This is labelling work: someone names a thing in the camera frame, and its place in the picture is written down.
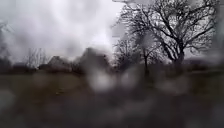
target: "bare tree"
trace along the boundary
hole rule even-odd
[[[195,52],[210,46],[217,3],[216,0],[195,4],[189,0],[157,0],[152,5],[126,5],[120,22],[126,24],[130,35],[143,38],[145,33],[150,33],[163,55],[179,65],[187,49]]]
[[[42,49],[29,49],[27,56],[24,58],[24,63],[28,67],[38,67],[41,64],[46,64],[49,58]]]
[[[5,42],[5,37],[4,37],[4,30],[7,30],[7,23],[2,22],[0,23],[0,57],[2,59],[8,59],[10,56],[7,44]]]

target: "tree trunk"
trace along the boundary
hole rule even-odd
[[[145,74],[148,75],[148,56],[144,55]]]
[[[183,70],[182,70],[182,62],[183,62],[183,60],[184,60],[184,52],[181,52],[178,55],[178,59],[176,59],[174,61],[174,66],[175,66],[177,74],[181,74],[183,72]]]

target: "tree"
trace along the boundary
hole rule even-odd
[[[29,49],[27,56],[24,58],[24,63],[28,67],[38,67],[41,64],[46,64],[49,58],[42,49]]]
[[[126,70],[131,65],[139,62],[140,53],[131,43],[131,40],[123,38],[115,45],[116,66],[119,70]]]
[[[126,24],[130,35],[140,39],[147,33],[152,35],[153,44],[157,44],[161,53],[180,65],[186,50],[193,53],[210,46],[217,3],[215,0],[195,4],[190,4],[189,0],[157,0],[151,5],[133,7],[127,4],[120,22]]]
[[[8,31],[8,29],[6,28],[6,25],[7,24],[5,22],[0,23],[0,58],[4,60],[9,59],[9,56],[10,56],[8,46],[5,42],[5,37],[3,33],[3,30]]]

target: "field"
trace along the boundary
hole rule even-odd
[[[0,125],[3,128],[59,128],[70,125],[124,127],[127,123],[133,127],[139,125],[144,127],[145,119],[154,118],[149,117],[151,102],[154,100],[158,100],[153,102],[156,114],[173,111],[169,112],[170,118],[176,120],[175,113],[179,112],[175,111],[184,113],[191,111],[200,118],[200,121],[201,118],[205,121],[204,117],[210,115],[202,113],[209,113],[213,104],[222,101],[223,78],[223,72],[220,70],[191,72],[170,79],[161,77],[160,81],[153,85],[150,85],[152,84],[150,81],[141,82],[145,86],[153,86],[150,88],[142,88],[145,86],[139,83],[134,91],[115,89],[108,94],[96,94],[84,77],[75,75],[44,73],[1,75]],[[179,106],[184,109],[174,111],[177,106],[173,105],[176,103],[185,104]],[[131,121],[133,119],[139,124],[133,124]]]

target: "overcast sky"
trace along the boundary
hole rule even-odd
[[[0,0],[13,57],[28,48],[73,58],[88,46],[112,52],[111,29],[123,6],[112,0]]]

